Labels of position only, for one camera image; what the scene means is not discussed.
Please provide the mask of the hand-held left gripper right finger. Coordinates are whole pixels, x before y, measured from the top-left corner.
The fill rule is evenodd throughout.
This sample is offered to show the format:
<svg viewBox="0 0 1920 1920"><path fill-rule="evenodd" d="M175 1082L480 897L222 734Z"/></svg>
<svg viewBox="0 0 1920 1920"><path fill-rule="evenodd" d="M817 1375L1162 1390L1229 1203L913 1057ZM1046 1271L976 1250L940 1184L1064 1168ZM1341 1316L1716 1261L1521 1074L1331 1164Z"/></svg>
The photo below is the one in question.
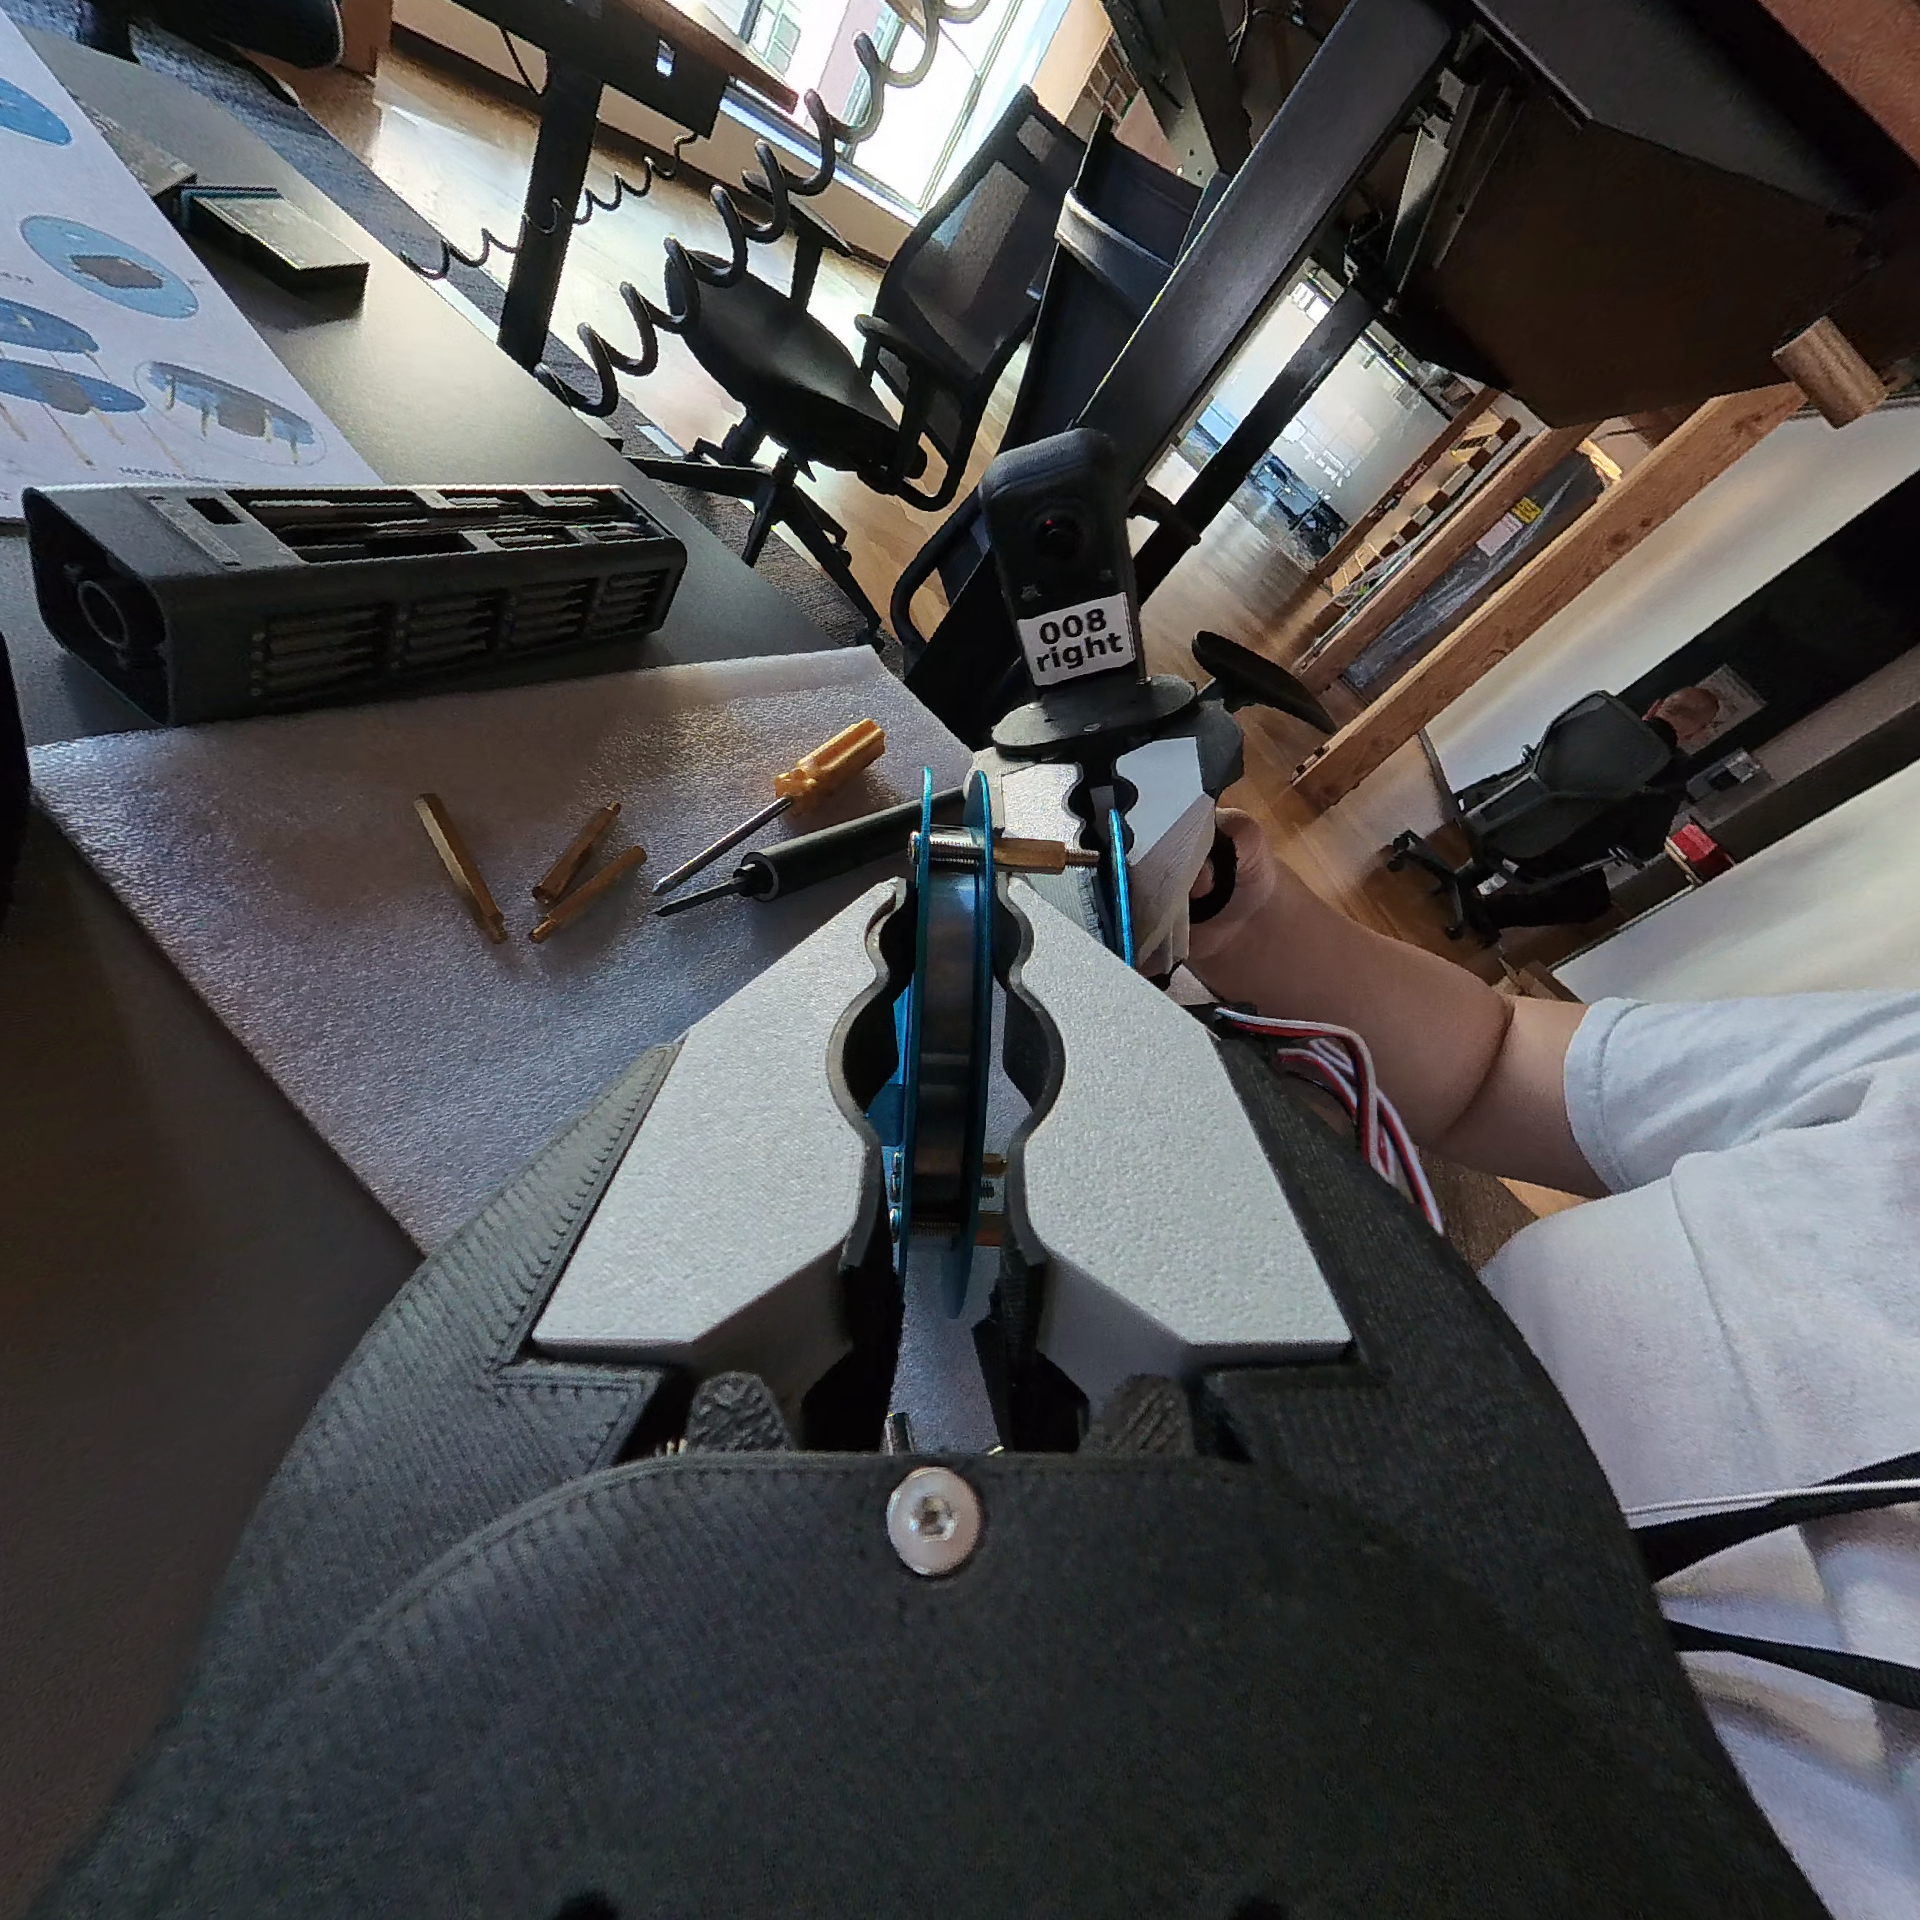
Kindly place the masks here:
<svg viewBox="0 0 1920 1920"><path fill-rule="evenodd" d="M1001 886L1001 1436L1075 1447L1130 1377L1341 1363L1352 1329L1207 1030L1024 879Z"/></svg>

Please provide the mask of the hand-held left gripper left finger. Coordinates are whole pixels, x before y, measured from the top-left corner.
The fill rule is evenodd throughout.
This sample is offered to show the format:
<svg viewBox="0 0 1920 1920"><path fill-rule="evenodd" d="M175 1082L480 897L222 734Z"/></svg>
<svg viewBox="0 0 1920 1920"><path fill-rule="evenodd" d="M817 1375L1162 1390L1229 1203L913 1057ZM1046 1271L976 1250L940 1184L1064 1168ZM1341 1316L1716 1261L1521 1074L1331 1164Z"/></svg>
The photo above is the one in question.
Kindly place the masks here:
<svg viewBox="0 0 1920 1920"><path fill-rule="evenodd" d="M908 956L908 888L887 881L688 1030L535 1352L754 1372L810 1445L879 1445L903 1288L869 1110Z"/></svg>

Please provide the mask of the blue round metal plate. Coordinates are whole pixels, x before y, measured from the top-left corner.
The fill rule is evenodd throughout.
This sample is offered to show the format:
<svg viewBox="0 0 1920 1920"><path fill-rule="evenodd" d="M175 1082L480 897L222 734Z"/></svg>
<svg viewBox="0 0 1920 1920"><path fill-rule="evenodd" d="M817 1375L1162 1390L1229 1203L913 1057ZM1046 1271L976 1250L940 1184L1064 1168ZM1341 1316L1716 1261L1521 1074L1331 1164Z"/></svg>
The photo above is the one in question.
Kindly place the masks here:
<svg viewBox="0 0 1920 1920"><path fill-rule="evenodd" d="M1125 965L1137 965L1135 919L1130 903L1128 838L1121 809L1121 793L1114 781L1094 788L1094 825L1100 849L1100 883L1105 901L1109 942Z"/></svg>

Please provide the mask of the blue double disc base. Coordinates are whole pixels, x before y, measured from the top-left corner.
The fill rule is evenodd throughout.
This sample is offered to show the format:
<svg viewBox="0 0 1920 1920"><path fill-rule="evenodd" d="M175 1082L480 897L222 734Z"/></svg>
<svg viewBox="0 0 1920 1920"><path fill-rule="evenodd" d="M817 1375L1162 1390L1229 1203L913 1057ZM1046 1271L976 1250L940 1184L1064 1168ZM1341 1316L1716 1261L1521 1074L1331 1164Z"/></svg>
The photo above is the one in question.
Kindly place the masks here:
<svg viewBox="0 0 1920 1920"><path fill-rule="evenodd" d="M1078 845L1078 829L1071 825L1030 833L1060 843L1057 851L1017 851L1017 831L1001 827L981 770L974 770L962 795L960 824L942 827L933 790L924 788L901 917L910 933L912 969L895 1001L899 1062L870 1110L885 1150L899 1279L917 1264L930 1270L946 1316L958 1316L965 1305L980 1243L998 877L1014 872L1051 877L1100 861Z"/></svg>

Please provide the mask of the person's right forearm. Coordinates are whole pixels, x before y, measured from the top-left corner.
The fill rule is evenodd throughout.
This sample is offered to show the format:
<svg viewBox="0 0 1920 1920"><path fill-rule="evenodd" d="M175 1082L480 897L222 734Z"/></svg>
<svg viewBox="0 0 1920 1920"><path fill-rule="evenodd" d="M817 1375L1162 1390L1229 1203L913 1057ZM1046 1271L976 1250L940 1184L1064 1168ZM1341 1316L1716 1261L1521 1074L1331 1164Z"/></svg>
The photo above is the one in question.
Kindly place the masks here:
<svg viewBox="0 0 1920 1920"><path fill-rule="evenodd" d="M1598 1198L1567 1112L1576 1001L1508 997L1476 974L1345 919L1295 886L1279 910L1279 1010L1359 1033L1418 1146Z"/></svg>

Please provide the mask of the black standing desk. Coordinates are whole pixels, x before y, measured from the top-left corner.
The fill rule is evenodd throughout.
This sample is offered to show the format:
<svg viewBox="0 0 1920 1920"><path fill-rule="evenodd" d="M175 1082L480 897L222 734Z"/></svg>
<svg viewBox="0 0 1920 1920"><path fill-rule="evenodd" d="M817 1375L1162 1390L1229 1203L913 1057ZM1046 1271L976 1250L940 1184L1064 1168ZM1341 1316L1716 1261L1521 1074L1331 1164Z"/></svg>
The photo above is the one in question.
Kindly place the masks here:
<svg viewBox="0 0 1920 1920"><path fill-rule="evenodd" d="M1313 265L1367 324L1578 426L1770 381L1832 320L1916 354L1916 159L1759 3L1153 3L1186 251L1078 423L1135 480Z"/></svg>

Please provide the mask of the person's right hand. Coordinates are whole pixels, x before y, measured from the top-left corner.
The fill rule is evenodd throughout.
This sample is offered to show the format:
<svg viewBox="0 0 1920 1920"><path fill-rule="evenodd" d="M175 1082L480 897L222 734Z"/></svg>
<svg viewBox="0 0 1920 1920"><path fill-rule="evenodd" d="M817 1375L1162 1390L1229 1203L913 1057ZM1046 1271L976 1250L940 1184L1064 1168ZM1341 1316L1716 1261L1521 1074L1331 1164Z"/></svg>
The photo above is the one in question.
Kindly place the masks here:
<svg viewBox="0 0 1920 1920"><path fill-rule="evenodd" d="M1325 903L1238 808L1214 811L1204 854L1186 890L1186 960L1177 974L1255 1014L1306 1014L1302 938L1325 917Z"/></svg>

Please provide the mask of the brass standoff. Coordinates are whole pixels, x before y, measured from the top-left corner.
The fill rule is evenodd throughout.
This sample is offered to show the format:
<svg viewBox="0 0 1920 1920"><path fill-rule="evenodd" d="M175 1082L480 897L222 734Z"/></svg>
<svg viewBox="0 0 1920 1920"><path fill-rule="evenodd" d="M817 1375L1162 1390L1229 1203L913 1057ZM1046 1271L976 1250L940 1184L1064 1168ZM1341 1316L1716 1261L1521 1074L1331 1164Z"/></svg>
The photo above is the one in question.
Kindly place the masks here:
<svg viewBox="0 0 1920 1920"><path fill-rule="evenodd" d="M552 937L595 908L602 899L620 892L620 888L634 879L639 868L643 868L645 860L647 849L632 845L609 861L602 863L591 876L577 881L568 890L555 899L555 903L543 911L541 919L532 924L532 929L528 931L530 944L548 944Z"/></svg>
<svg viewBox="0 0 1920 1920"><path fill-rule="evenodd" d="M566 892L570 892L580 879L589 856L593 854L598 838L611 829L621 811L621 800L611 800L598 806L575 833L575 838L562 849L557 860L548 865L548 872L532 886L532 899L535 899L541 908L552 908L559 904Z"/></svg>
<svg viewBox="0 0 1920 1920"><path fill-rule="evenodd" d="M415 799L419 824L428 834L439 861L453 885L466 897L466 908L476 919L485 938L500 945L507 938L501 908L494 901L491 885L482 876L476 858L466 849L466 838L444 808L439 795L423 793Z"/></svg>

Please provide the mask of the black mesh office chair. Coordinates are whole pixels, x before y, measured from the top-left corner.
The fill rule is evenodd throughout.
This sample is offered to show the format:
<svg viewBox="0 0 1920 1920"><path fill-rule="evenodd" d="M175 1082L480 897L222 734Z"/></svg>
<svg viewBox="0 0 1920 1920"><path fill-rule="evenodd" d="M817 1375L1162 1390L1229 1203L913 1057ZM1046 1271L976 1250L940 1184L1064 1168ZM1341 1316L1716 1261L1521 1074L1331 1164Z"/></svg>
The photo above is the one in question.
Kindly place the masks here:
<svg viewBox="0 0 1920 1920"><path fill-rule="evenodd" d="M1460 790L1470 856L1447 865L1415 831L1392 843L1454 901L1454 940L1483 944L1513 928L1589 924L1607 911L1607 865L1646 863L1666 847L1687 754L1666 718L1639 718L1610 693L1565 705L1542 741L1501 774Z"/></svg>

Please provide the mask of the person's white shirt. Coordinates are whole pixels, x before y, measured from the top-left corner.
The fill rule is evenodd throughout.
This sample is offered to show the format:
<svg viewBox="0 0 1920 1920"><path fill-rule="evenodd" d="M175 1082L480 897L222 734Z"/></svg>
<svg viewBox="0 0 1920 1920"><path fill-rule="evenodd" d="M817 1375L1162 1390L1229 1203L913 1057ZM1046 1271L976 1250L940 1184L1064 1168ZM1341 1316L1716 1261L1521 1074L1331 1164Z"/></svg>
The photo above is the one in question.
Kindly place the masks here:
<svg viewBox="0 0 1920 1920"><path fill-rule="evenodd" d="M1615 1198L1481 1271L1619 1503L1725 1508L1916 1454L1918 1003L1598 1001L1565 1062ZM1696 1565L1666 1612L1916 1665L1916 1503ZM1916 1714L1727 1653L1685 1662L1825 1905L1916 1916Z"/></svg>

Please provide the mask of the black screwdriver bit case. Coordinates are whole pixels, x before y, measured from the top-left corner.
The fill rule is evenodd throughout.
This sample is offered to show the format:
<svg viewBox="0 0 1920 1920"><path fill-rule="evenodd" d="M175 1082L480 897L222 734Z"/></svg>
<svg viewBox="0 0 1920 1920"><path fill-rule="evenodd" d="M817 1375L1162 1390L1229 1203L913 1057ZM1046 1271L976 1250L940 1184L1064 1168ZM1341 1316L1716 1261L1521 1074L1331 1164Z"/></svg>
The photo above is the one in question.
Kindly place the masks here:
<svg viewBox="0 0 1920 1920"><path fill-rule="evenodd" d="M632 663L688 551L620 485L23 494L41 620L163 725Z"/></svg>

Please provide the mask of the black foam block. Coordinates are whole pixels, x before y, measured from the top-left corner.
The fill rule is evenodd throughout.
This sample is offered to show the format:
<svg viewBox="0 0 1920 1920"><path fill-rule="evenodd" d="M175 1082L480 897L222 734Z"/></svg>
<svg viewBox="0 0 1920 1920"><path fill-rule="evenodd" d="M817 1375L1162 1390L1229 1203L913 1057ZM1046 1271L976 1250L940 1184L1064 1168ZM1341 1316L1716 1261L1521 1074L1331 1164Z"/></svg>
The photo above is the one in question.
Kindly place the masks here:
<svg viewBox="0 0 1920 1920"><path fill-rule="evenodd" d="M14 661L2 641L0 659L0 919L14 910L14 885L20 874L27 827L32 809L27 734L20 695L14 686Z"/></svg>

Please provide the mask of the small black box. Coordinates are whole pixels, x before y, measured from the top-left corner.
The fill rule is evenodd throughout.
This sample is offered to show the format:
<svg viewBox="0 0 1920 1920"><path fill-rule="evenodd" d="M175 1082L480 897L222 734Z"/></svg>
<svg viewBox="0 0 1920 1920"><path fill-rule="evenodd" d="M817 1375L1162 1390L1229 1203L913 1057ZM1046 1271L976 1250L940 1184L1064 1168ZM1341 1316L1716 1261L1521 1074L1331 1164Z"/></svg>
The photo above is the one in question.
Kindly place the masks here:
<svg viewBox="0 0 1920 1920"><path fill-rule="evenodd" d="M356 313L365 301L367 258L278 188L184 184L175 220L199 254L331 317Z"/></svg>

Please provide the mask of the printed instruction manual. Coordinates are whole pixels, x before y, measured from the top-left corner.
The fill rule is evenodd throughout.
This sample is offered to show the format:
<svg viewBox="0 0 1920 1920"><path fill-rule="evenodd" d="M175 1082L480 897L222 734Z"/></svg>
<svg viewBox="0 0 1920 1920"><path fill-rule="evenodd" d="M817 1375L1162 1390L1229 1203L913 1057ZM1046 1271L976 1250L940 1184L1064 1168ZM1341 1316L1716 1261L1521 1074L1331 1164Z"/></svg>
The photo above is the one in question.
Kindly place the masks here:
<svg viewBox="0 0 1920 1920"><path fill-rule="evenodd" d="M14 21L2 97L2 516L63 483L376 482Z"/></svg>

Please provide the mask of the black handled screwdriver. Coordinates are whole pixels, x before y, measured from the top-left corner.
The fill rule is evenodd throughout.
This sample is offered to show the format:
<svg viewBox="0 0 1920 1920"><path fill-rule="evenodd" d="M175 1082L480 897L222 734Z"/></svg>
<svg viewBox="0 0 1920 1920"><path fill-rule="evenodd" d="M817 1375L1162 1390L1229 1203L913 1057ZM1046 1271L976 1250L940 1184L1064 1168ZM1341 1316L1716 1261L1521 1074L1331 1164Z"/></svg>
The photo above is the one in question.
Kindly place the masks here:
<svg viewBox="0 0 1920 1920"><path fill-rule="evenodd" d="M924 802L908 800L749 851L725 881L666 899L657 915L675 915L731 897L767 903L836 879L878 858L899 858L906 852L910 834L919 831L922 817Z"/></svg>

